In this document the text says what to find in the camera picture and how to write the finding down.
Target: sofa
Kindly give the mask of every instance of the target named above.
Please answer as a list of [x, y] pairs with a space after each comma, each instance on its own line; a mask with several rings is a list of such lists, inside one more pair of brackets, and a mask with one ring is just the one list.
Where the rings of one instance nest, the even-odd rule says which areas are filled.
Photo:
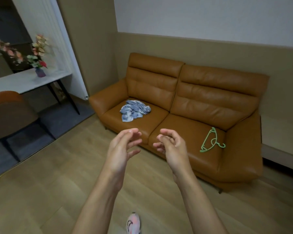
[[[141, 146], [165, 158], [152, 144], [161, 128], [184, 138], [197, 177], [224, 190], [262, 174], [261, 124], [258, 106], [269, 77], [131, 53], [126, 77], [89, 98], [102, 124], [114, 132], [138, 128]], [[121, 107], [136, 99], [151, 112], [122, 122]], [[201, 146], [214, 127], [217, 142], [206, 152]], [[204, 147], [211, 147], [210, 133]]]

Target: sofa backrest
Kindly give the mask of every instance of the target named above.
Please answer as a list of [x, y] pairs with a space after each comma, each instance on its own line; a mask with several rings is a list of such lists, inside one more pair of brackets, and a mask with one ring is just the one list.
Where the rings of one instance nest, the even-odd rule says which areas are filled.
[[131, 53], [126, 73], [129, 97], [169, 111], [183, 65], [181, 61]]
[[258, 108], [268, 79], [262, 74], [184, 65], [170, 112], [226, 131]]

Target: artificial flower arrangement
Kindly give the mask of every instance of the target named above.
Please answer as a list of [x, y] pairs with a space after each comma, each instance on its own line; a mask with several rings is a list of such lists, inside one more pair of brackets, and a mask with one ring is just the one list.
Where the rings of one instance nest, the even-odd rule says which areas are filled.
[[10, 43], [5, 43], [0, 40], [0, 51], [6, 52], [10, 58], [14, 59], [14, 63], [19, 65], [22, 62], [28, 62], [36, 69], [39, 77], [46, 76], [42, 67], [47, 68], [47, 64], [41, 59], [45, 55], [45, 47], [48, 45], [47, 39], [43, 35], [36, 35], [36, 42], [32, 44], [33, 55], [23, 56], [17, 49], [10, 47]]

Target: green plastic hanger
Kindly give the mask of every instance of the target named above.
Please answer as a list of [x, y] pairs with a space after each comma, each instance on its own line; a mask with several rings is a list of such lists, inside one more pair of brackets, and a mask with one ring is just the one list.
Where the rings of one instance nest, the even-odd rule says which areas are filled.
[[[209, 149], [207, 149], [207, 148], [204, 147], [204, 144], [205, 144], [205, 142], [206, 142], [206, 140], [207, 140], [209, 134], [212, 133], [212, 132], [215, 133], [216, 138], [211, 139], [211, 147], [210, 147]], [[206, 151], [212, 149], [212, 148], [215, 146], [215, 144], [218, 144], [218, 146], [219, 146], [220, 148], [225, 148], [225, 147], [226, 147], [226, 145], [225, 145], [224, 143], [223, 143], [223, 145], [220, 145], [220, 144], [217, 142], [217, 132], [216, 132], [215, 127], [212, 127], [211, 130], [209, 131], [209, 133], [207, 134], [207, 136], [206, 136], [206, 138], [205, 138], [205, 140], [204, 140], [202, 146], [201, 146], [201, 150], [200, 150], [200, 152], [201, 152], [201, 153], [204, 153], [204, 152], [206, 152]]]

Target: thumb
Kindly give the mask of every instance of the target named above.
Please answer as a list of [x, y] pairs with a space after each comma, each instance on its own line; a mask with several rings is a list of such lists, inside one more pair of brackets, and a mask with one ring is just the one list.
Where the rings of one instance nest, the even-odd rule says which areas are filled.
[[173, 147], [175, 147], [172, 144], [172, 142], [170, 142], [170, 140], [166, 136], [164, 136], [164, 135], [161, 135], [158, 138], [158, 140], [163, 143], [163, 145], [165, 146], [166, 151], [168, 151], [168, 150], [172, 149]]
[[129, 143], [130, 139], [133, 136], [133, 131], [129, 130], [124, 136], [121, 138], [120, 142], [118, 143], [119, 146], [127, 148], [127, 144]]

